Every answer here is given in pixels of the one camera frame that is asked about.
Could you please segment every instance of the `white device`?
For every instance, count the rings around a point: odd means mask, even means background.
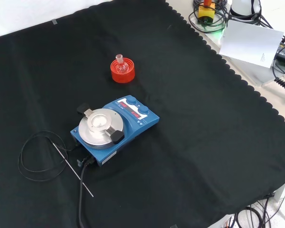
[[[261,0],[233,0],[230,8],[230,14],[234,16],[247,16],[244,19],[237,19],[243,22],[253,21],[251,14],[259,13],[261,10]]]

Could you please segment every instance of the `white sheet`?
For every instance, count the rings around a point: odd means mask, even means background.
[[[282,31],[230,20],[219,54],[270,68]]]
[[[0,0],[0,36],[111,0]]]

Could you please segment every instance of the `red bottle cap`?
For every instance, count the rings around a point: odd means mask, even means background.
[[[204,0],[204,6],[211,6],[211,0]]]
[[[135,77],[135,70],[134,70],[134,62],[130,60],[129,58],[123,58],[124,62],[126,62],[129,66],[129,70],[126,73],[118,73],[116,70],[117,66],[117,60],[114,60],[111,63],[111,73],[112,73],[112,78],[115,82],[118,83],[127,83],[131,82],[134,77]]]

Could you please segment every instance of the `black clamp knob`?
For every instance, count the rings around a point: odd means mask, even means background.
[[[78,114],[81,114],[81,115],[84,115],[85,114],[85,111],[90,109],[90,106],[88,103],[83,103],[81,104],[78,108],[77,108],[77,113]]]
[[[116,145],[124,139],[124,133],[122,131],[117,130],[110,135],[110,138],[112,139],[112,142]]]

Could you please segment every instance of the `black cloth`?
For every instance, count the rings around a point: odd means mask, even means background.
[[[44,129],[71,148],[78,105],[125,95],[160,121],[87,169],[92,227],[206,228],[285,183],[284,119],[167,3],[113,1],[57,22],[0,37],[0,228],[76,227],[76,176],[67,167],[51,182],[31,182],[17,170],[19,151]],[[135,63],[128,84],[111,78],[119,53]],[[69,160],[76,167],[86,155],[77,149]],[[40,140],[24,160],[41,169],[58,159]]]

